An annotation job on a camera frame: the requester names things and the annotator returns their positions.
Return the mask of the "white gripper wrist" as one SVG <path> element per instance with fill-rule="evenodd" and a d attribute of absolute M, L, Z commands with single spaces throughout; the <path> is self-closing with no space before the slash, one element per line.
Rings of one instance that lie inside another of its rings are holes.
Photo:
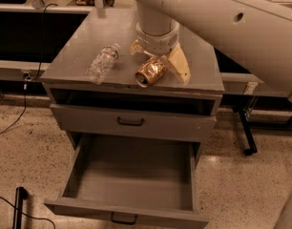
<path fill-rule="evenodd" d="M 144 50 L 154 55 L 168 54 L 169 70 L 182 84 L 188 84 L 191 78 L 186 56 L 178 43 L 179 23 L 175 22 L 169 32 L 162 35 L 151 35 L 136 24 L 137 40 L 130 46 L 130 54 L 144 53 Z"/>

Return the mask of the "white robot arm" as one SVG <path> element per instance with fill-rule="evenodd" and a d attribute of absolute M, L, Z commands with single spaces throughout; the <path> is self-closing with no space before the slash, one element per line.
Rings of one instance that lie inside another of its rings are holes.
<path fill-rule="evenodd" d="M 292 103 L 292 9 L 265 0 L 136 0 L 162 11 Z M 258 132 L 263 150 L 236 153 L 236 126 L 221 122 L 198 168 L 206 229 L 292 229 L 292 135 Z"/>

